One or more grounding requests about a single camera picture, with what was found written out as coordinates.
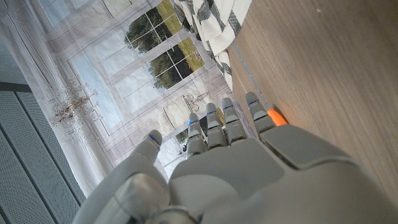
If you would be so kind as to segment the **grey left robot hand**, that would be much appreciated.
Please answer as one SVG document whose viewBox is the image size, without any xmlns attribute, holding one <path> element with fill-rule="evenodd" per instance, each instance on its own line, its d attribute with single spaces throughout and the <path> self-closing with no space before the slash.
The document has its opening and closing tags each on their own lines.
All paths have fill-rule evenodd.
<svg viewBox="0 0 398 224">
<path fill-rule="evenodd" d="M 349 155 L 246 101 L 249 138 L 232 101 L 225 122 L 206 107 L 208 136 L 188 120 L 187 156 L 165 180 L 155 168 L 162 136 L 149 132 L 94 189 L 75 223 L 396 223 L 397 207 Z"/>
</svg>

